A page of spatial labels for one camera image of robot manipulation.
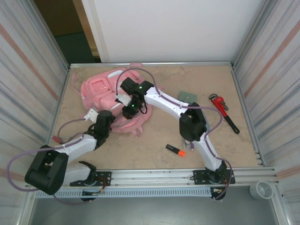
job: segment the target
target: pipe wrench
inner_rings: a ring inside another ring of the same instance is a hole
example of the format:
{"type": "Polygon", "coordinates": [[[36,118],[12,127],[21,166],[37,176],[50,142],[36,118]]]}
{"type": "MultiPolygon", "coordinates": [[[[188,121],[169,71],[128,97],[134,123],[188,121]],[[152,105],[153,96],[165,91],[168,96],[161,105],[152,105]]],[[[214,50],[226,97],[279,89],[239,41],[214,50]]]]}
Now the pipe wrench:
{"type": "Polygon", "coordinates": [[[225,101],[222,97],[218,96],[217,94],[211,94],[209,96],[209,100],[215,105],[215,107],[222,113],[224,119],[227,121],[229,126],[233,129],[233,131],[236,134],[240,133],[240,130],[235,126],[233,121],[230,119],[230,117],[227,115],[225,110],[228,110],[229,108],[226,106],[225,101]]]}

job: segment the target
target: metal frame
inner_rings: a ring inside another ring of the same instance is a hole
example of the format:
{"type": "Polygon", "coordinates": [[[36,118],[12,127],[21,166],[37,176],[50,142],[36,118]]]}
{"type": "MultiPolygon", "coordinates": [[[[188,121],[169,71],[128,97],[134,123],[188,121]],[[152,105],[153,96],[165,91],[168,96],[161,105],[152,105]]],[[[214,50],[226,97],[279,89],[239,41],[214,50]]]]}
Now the metal frame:
{"type": "MultiPolygon", "coordinates": [[[[121,67],[128,66],[130,63],[96,63],[96,64],[71,64],[70,68],[95,68],[95,67],[121,67]]],[[[259,154],[259,142],[257,136],[255,135],[255,130],[253,129],[253,124],[251,122],[251,118],[247,111],[247,106],[244,100],[244,97],[240,90],[240,85],[237,80],[237,76],[235,71],[233,70],[231,63],[228,61],[222,62],[145,62],[143,63],[146,66],[230,66],[232,77],[237,89],[237,93],[240,99],[240,103],[242,105],[242,109],[246,118],[247,126],[251,135],[251,139],[255,148],[255,154],[259,154]]],[[[60,110],[60,106],[62,103],[63,95],[68,83],[70,73],[68,73],[66,77],[66,81],[64,84],[64,88],[62,90],[62,95],[60,97],[57,114],[54,119],[53,125],[55,125],[58,113],[60,110]]],[[[51,129],[51,133],[49,137],[52,136],[54,127],[51,129]]],[[[259,162],[263,163],[263,156],[257,156],[258,164],[259,162]]],[[[144,190],[145,188],[150,188],[150,190],[155,190],[156,188],[195,188],[195,187],[218,187],[219,185],[199,185],[196,186],[193,181],[189,178],[193,175],[192,171],[195,169],[161,169],[161,170],[109,170],[112,172],[112,181],[111,186],[107,187],[107,190],[118,190],[124,191],[131,189],[140,189],[144,190]]],[[[232,186],[250,186],[252,183],[265,180],[271,183],[274,187],[274,196],[272,198],[272,203],[278,217],[278,221],[280,225],[289,224],[287,223],[288,219],[285,211],[285,204],[280,198],[280,194],[278,192],[278,180],[276,177],[276,173],[274,168],[272,167],[244,167],[244,168],[234,168],[234,175],[236,179],[236,184],[231,184],[232,186]]],[[[68,191],[72,192],[72,190],[82,190],[82,187],[70,187],[68,185],[63,186],[61,188],[62,192],[68,191]]],[[[84,189],[95,190],[95,187],[85,187],[84,189]]],[[[27,195],[26,202],[27,203],[25,209],[22,212],[20,223],[19,224],[27,224],[26,221],[29,219],[29,216],[32,211],[35,194],[27,195]]]]}
{"type": "Polygon", "coordinates": [[[69,77],[70,77],[70,70],[68,71],[68,73],[66,75],[66,79],[65,79],[64,84],[63,84],[62,89],[61,89],[60,97],[57,101],[57,107],[56,107],[56,111],[55,111],[54,118],[53,118],[53,124],[52,124],[52,126],[49,130],[49,134],[48,134],[48,137],[47,137],[47,140],[46,140],[47,144],[51,144],[51,141],[52,141],[52,136],[53,136],[54,129],[55,129],[55,126],[56,126],[58,115],[60,113],[60,107],[61,107],[61,104],[62,104],[62,100],[65,96],[65,92],[66,92],[69,77]]]}
{"type": "Polygon", "coordinates": [[[254,129],[254,124],[253,124],[253,122],[250,118],[250,114],[249,114],[249,111],[247,109],[247,105],[246,105],[246,102],[245,102],[245,99],[244,99],[244,95],[243,95],[242,90],[240,88],[239,80],[238,80],[236,72],[235,72],[235,70],[233,69],[232,66],[231,66],[231,74],[232,74],[232,78],[233,78],[233,81],[234,81],[236,91],[237,91],[238,96],[239,96],[239,100],[240,100],[240,104],[242,106],[244,116],[245,116],[245,119],[246,119],[246,123],[247,123],[247,127],[248,127],[248,130],[249,130],[249,133],[250,133],[250,137],[251,137],[253,147],[256,151],[259,152],[259,155],[260,155],[260,158],[261,158],[261,161],[262,161],[262,165],[265,166],[264,156],[263,156],[263,154],[261,154],[261,151],[260,151],[261,146],[260,146],[260,143],[258,141],[258,136],[257,136],[257,133],[254,129]]]}
{"type": "MultiPolygon", "coordinates": [[[[230,66],[230,61],[191,61],[191,62],[141,62],[144,66],[230,66]]],[[[97,68],[97,67],[123,67],[129,66],[130,62],[114,62],[114,63],[74,63],[70,65],[72,68],[97,68]]]]}

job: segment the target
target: white wall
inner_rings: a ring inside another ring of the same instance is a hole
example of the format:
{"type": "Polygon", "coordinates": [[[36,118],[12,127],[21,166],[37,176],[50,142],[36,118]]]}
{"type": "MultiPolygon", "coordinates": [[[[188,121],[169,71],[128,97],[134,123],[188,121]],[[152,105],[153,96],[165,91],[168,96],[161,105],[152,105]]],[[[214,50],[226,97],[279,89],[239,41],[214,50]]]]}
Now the white wall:
{"type": "Polygon", "coordinates": [[[82,0],[103,62],[233,60],[264,0],[82,0]]]}

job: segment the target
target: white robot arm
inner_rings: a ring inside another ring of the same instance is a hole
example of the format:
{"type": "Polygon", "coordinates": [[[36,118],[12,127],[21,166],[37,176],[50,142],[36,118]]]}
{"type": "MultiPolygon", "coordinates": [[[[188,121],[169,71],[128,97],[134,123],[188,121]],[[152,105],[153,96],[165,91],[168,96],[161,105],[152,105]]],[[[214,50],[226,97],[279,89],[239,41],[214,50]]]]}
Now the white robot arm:
{"type": "MultiPolygon", "coordinates": [[[[125,105],[122,110],[127,119],[133,118],[141,110],[143,104],[154,105],[164,110],[179,120],[181,136],[193,142],[195,148],[198,149],[204,159],[205,167],[211,176],[212,182],[218,183],[224,177],[225,163],[217,159],[218,154],[209,138],[206,137],[206,141],[214,155],[209,151],[204,141],[207,130],[200,109],[183,108],[189,106],[189,104],[178,101],[161,91],[158,93],[153,84],[147,81],[137,84],[127,78],[123,81],[121,88],[128,95],[131,95],[131,97],[117,96],[118,101],[125,105]],[[166,98],[176,102],[179,106],[167,101],[166,98]]],[[[69,147],[46,153],[39,152],[40,155],[39,153],[36,155],[25,176],[27,183],[52,195],[63,184],[83,180],[90,185],[95,181],[96,168],[93,165],[86,162],[79,162],[75,165],[68,164],[80,155],[97,149],[105,142],[109,136],[110,125],[114,120],[114,116],[110,111],[97,113],[93,109],[89,111],[88,115],[88,118],[95,123],[94,127],[90,127],[82,137],[68,142],[69,147]]]]}

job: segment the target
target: wrench handle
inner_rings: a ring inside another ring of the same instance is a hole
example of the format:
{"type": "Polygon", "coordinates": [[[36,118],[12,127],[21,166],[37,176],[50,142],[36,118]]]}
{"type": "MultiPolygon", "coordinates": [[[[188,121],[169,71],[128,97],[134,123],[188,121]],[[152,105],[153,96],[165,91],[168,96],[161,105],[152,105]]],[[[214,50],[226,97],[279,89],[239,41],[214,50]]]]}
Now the wrench handle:
{"type": "Polygon", "coordinates": [[[227,123],[229,124],[229,126],[231,126],[231,128],[233,129],[233,131],[238,135],[240,133],[240,130],[235,126],[235,124],[230,119],[230,117],[229,116],[225,116],[224,118],[227,121],[227,123]]]}

